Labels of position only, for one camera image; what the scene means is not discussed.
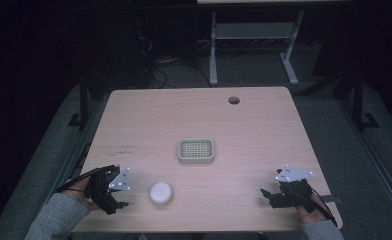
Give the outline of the white mesh basket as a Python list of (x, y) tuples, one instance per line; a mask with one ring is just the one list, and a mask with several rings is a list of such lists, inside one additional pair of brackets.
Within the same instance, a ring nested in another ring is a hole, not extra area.
[(210, 164), (214, 157), (211, 138), (183, 138), (178, 143), (178, 160), (182, 164)]

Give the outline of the white round soap bar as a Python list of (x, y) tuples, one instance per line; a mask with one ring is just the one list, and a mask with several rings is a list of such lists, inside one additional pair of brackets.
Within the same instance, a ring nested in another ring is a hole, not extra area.
[(154, 204), (168, 204), (173, 198), (172, 187), (166, 182), (158, 182), (152, 186), (150, 198)]

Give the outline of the white metal desk frame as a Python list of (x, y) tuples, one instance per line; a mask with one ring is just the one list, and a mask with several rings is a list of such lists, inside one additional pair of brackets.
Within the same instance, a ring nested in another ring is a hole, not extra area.
[(291, 85), (298, 85), (296, 73), (291, 64), (291, 55), (301, 27), (304, 11), (299, 11), (293, 22), (277, 23), (221, 23), (217, 14), (211, 14), (209, 84), (218, 84), (216, 43), (218, 40), (276, 40), (287, 39), (288, 46), (280, 53), (280, 59)]

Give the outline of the person's right hand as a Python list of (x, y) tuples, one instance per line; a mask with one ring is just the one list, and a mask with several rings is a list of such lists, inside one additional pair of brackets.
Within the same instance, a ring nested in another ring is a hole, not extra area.
[[(325, 204), (321, 201), (318, 195), (312, 194), (311, 200), (321, 206), (323, 209), (325, 209)], [(314, 223), (327, 220), (327, 218), (318, 209), (307, 212), (303, 206), (297, 206), (296, 211), (303, 223)]]

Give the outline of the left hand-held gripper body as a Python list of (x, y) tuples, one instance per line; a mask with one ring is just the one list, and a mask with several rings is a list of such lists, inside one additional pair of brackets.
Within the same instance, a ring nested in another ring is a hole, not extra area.
[(89, 178), (86, 197), (105, 211), (110, 203), (118, 203), (110, 189), (129, 191), (129, 168), (121, 170), (119, 166), (110, 165), (96, 169)]

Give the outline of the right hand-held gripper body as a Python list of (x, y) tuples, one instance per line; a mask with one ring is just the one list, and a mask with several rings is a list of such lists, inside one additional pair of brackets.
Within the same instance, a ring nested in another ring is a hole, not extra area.
[(307, 181), (313, 176), (310, 170), (288, 164), (278, 169), (275, 180), (279, 183), (280, 192), (275, 200), (283, 202), (285, 208), (303, 206), (305, 209), (313, 209), (310, 203), (313, 190)]

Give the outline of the person's left hand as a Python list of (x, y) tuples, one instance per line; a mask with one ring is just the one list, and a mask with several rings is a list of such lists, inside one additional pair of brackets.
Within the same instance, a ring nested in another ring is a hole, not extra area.
[(92, 201), (89, 201), (85, 197), (84, 190), (88, 184), (89, 184), (89, 179), (85, 178), (79, 182), (74, 183), (67, 190), (64, 190), (63, 194), (66, 194), (66, 195), (78, 200), (80, 203), (82, 203), (84, 206), (86, 206), (90, 211), (95, 211), (95, 210), (99, 209), (98, 205)]

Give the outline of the black metal stand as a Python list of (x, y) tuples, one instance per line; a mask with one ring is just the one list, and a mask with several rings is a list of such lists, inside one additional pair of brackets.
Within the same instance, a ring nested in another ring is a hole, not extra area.
[(71, 116), (68, 125), (78, 127), (83, 130), (89, 119), (89, 100), (88, 100), (88, 81), (87, 77), (83, 75), (79, 83), (79, 113)]
[(379, 124), (371, 113), (363, 111), (364, 84), (359, 72), (352, 81), (352, 120), (355, 126), (363, 131), (365, 128), (378, 128)]

